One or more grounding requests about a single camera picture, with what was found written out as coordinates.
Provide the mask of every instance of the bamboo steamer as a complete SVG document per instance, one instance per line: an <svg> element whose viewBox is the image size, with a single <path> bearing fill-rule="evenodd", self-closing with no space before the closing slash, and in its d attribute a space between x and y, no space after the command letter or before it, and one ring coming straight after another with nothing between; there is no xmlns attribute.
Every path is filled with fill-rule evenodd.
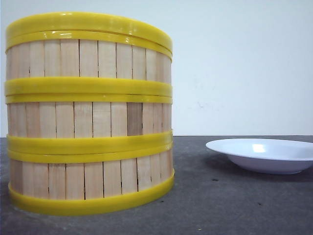
<svg viewBox="0 0 313 235"><path fill-rule="evenodd" d="M77 215L123 210L174 180L171 39L132 19L58 12L10 24L12 202Z"/></svg>

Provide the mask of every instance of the white background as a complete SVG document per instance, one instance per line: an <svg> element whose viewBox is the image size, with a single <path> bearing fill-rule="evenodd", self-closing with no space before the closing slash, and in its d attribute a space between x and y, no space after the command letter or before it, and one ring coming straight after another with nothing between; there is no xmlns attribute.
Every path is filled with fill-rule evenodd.
<svg viewBox="0 0 313 235"><path fill-rule="evenodd" d="M1 137L5 28L51 11L135 18L173 39L175 135L312 135L312 0L2 0Z"/></svg>

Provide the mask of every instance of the dark countertop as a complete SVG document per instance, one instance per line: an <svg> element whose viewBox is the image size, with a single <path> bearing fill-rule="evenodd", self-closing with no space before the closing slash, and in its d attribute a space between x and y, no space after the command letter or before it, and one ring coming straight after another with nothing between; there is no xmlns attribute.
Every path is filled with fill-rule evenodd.
<svg viewBox="0 0 313 235"><path fill-rule="evenodd" d="M1 139L1 234L312 235L313 167L296 175L243 170L204 144L235 136L175 137L175 186L147 205L108 214L57 217L9 202ZM313 142L313 136L254 137Z"/></svg>

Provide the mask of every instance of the white bowl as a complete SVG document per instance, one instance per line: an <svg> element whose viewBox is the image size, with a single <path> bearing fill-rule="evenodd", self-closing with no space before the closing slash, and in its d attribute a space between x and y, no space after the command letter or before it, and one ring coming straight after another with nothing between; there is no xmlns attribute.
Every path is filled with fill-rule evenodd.
<svg viewBox="0 0 313 235"><path fill-rule="evenodd" d="M261 173L296 174L313 165L313 143L272 139L211 141L208 149L228 155L238 166Z"/></svg>

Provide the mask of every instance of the gray surface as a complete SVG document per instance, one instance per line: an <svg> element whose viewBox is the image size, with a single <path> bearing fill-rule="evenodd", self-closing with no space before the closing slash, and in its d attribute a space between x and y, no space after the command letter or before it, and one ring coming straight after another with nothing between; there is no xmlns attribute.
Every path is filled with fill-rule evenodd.
<svg viewBox="0 0 313 235"><path fill-rule="evenodd" d="M225 138L175 137L176 179L169 194L138 208L77 217L29 213L10 204L2 138L1 234L312 235L313 168L287 176L240 169L204 147ZM275 138L313 142L313 136Z"/></svg>

